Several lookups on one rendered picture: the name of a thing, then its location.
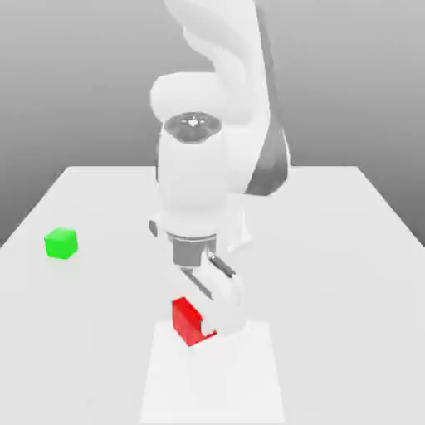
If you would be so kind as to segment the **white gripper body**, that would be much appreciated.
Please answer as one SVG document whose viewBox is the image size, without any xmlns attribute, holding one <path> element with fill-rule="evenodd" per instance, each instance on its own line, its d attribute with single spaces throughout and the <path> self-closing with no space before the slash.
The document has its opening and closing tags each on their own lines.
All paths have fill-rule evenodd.
<svg viewBox="0 0 425 425">
<path fill-rule="evenodd" d="M 202 261 L 193 269 L 171 266 L 169 281 L 212 323 L 217 334 L 229 336 L 245 327 L 242 280 L 224 261 Z"/>
</svg>

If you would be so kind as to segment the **small red cube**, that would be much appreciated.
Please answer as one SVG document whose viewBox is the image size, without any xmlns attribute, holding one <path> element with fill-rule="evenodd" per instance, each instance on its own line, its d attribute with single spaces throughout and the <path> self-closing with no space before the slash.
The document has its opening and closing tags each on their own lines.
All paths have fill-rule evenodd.
<svg viewBox="0 0 425 425">
<path fill-rule="evenodd" d="M 172 302 L 173 328 L 188 347 L 192 347 L 217 334 L 216 331 L 213 331 L 203 335 L 201 331 L 202 321 L 201 314 L 185 297 L 180 297 Z"/>
</svg>

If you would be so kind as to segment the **small green cube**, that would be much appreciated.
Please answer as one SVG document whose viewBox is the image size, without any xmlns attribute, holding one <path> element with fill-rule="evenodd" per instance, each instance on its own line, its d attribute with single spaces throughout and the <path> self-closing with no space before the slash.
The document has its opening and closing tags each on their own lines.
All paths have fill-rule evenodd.
<svg viewBox="0 0 425 425">
<path fill-rule="evenodd" d="M 50 258 L 66 260 L 78 251 L 77 233 L 73 229 L 56 228 L 44 236 L 44 242 Z"/>
</svg>

